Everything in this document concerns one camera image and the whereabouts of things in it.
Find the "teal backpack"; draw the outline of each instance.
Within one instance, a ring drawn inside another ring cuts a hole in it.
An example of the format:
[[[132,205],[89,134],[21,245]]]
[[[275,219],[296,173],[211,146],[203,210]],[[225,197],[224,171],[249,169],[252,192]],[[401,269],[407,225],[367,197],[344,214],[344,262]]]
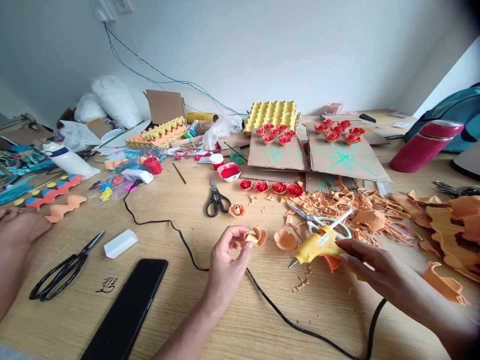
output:
[[[442,150],[443,152],[459,154],[480,140],[480,82],[455,92],[424,113],[405,134],[405,142],[410,141],[423,125],[437,119],[465,124],[465,129]]]

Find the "white bottle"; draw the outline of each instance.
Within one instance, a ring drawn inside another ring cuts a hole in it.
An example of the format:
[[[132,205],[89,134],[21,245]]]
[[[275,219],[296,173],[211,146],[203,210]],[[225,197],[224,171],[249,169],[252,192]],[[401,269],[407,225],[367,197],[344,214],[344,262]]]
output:
[[[83,175],[86,178],[100,172],[87,164],[80,156],[57,142],[47,142],[41,145],[40,151],[47,155],[55,165],[69,174]]]

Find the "smartphone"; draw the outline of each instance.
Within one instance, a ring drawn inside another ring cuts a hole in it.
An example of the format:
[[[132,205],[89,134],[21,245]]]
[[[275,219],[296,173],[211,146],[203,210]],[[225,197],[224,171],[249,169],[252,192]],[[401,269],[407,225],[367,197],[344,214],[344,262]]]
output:
[[[80,360],[127,360],[169,263],[140,260]]]

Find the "black scissors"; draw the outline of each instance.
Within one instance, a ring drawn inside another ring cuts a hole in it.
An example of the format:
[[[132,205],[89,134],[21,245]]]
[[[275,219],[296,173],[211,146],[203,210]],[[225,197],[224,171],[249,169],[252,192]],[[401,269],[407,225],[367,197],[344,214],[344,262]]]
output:
[[[70,283],[77,277],[79,274],[80,270],[82,269],[82,266],[85,264],[85,261],[87,260],[87,257],[89,256],[90,250],[99,242],[99,240],[102,238],[102,236],[105,234],[105,231],[102,231],[99,233],[97,236],[95,236],[92,241],[90,241],[83,249],[80,251],[78,255],[72,255],[68,259],[66,259],[64,262],[59,263],[57,266],[55,266],[52,270],[50,270],[44,277],[41,278],[41,280],[35,285],[33,290],[30,293],[30,296],[28,297],[30,300],[36,300],[40,299],[41,302],[52,300],[54,297],[56,297],[58,294],[60,294],[65,288],[70,285]],[[49,293],[62,281],[64,277],[66,277],[68,274],[72,272],[72,270],[75,271],[73,274],[70,276],[70,278],[63,284],[61,285],[54,293],[49,295]],[[58,274],[55,275],[53,280],[42,290],[39,292],[40,287],[44,284],[45,281],[56,271],[58,271]]]
[[[232,203],[225,196],[219,193],[219,190],[217,189],[217,184],[215,183],[215,180],[213,177],[210,178],[210,184],[212,186],[211,196],[210,196],[210,200],[208,200],[208,202],[206,203],[205,212],[210,218],[214,218],[219,214],[219,207],[222,213],[228,213],[230,206],[232,206]],[[227,208],[224,207],[222,200],[225,200],[228,203]],[[209,206],[211,204],[213,204],[213,214],[209,213]]]

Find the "black power cord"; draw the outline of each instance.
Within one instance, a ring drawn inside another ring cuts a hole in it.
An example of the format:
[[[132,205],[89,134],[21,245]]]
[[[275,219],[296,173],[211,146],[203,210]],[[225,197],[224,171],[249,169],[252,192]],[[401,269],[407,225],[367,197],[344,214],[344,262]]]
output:
[[[153,223],[170,223],[171,227],[178,232],[178,234],[180,235],[180,239],[181,241],[183,242],[183,245],[185,245],[186,247],[186,250],[188,251],[188,254],[190,255],[190,259],[191,259],[191,262],[193,263],[193,266],[197,269],[197,270],[200,270],[200,271],[204,271],[204,272],[207,272],[209,271],[210,269],[207,269],[207,268],[201,268],[199,267],[196,263],[195,263],[195,260],[194,260],[194,256],[192,254],[192,251],[190,250],[190,247],[189,245],[187,244],[187,242],[185,241],[185,238],[182,234],[182,232],[177,229],[175,226],[174,226],[174,223],[171,221],[171,220],[150,220],[150,221],[145,221],[145,222],[138,222],[137,219],[135,218],[135,215],[134,213],[129,209],[129,206],[127,204],[127,197],[129,196],[130,192],[132,191],[132,189],[135,187],[135,186],[138,186],[142,184],[142,181],[141,180],[137,180],[131,187],[130,189],[128,190],[128,193],[125,195],[125,197],[123,198],[123,203],[125,205],[125,209],[130,213],[131,217],[133,218],[133,221],[135,222],[135,224],[137,225],[145,225],[145,224],[153,224]],[[307,330],[301,326],[298,326],[296,324],[294,324],[293,322],[291,322],[281,311],[280,309],[273,303],[272,300],[270,300],[270,298],[267,296],[267,294],[264,293],[264,291],[262,290],[262,288],[259,286],[259,284],[257,283],[257,281],[255,280],[254,276],[252,275],[252,272],[250,271],[250,269],[247,267],[246,268],[246,271],[248,273],[248,276],[250,277],[251,281],[253,282],[253,284],[255,285],[255,287],[257,288],[257,290],[260,292],[260,294],[265,298],[265,300],[270,304],[270,306],[273,308],[273,310],[275,310],[275,312],[282,318],[282,320],[284,322],[286,322],[289,326],[291,326],[292,328],[294,328],[295,330],[301,332],[301,333],[304,333],[304,334],[307,334],[307,335],[310,335],[314,338],[317,338],[317,339],[320,339],[324,342],[326,342],[327,344],[331,345],[332,347],[334,347],[335,349],[337,349],[339,352],[341,352],[343,355],[345,355],[347,358],[349,359],[352,359],[352,360],[360,360],[358,357],[355,357],[353,356],[352,354],[348,353],[347,351],[345,351],[344,349],[342,349],[340,346],[338,346],[336,343],[334,343],[333,341],[331,341],[330,339],[320,335],[320,334],[317,334],[316,332],[313,332],[313,331],[310,331],[310,330]],[[370,322],[370,328],[368,330],[368,344],[367,344],[367,352],[366,352],[366,357],[365,359],[366,360],[370,360],[370,358],[372,357],[372,350],[373,350],[373,347],[374,347],[374,334],[375,334],[375,326],[377,325],[377,320],[379,318],[379,315],[380,315],[380,311],[382,311],[382,308],[384,307],[384,305],[387,303],[387,300],[385,300],[384,298],[380,301],[380,303],[378,304],[378,306],[376,307],[375,309],[375,312],[373,313],[373,316],[371,318],[371,322]]]

